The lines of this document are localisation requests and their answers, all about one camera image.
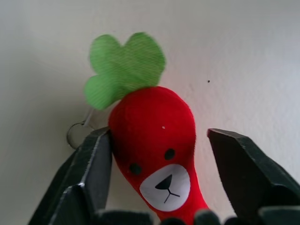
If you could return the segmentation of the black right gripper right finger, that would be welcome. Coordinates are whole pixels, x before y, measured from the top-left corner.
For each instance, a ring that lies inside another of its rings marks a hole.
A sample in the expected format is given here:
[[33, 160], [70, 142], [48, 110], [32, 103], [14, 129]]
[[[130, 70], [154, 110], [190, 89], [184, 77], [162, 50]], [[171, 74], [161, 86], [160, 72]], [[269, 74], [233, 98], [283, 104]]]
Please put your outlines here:
[[236, 218], [245, 225], [298, 225], [300, 185], [249, 137], [207, 131], [218, 173]]

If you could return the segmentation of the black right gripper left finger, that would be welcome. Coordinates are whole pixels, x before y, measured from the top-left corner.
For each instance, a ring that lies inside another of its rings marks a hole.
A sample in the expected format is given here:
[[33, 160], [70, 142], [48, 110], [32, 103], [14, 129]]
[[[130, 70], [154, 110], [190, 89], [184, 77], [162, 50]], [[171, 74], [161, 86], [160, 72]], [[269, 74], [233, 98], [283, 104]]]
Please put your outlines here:
[[92, 131], [62, 164], [30, 225], [91, 225], [106, 206], [112, 168], [110, 132]]

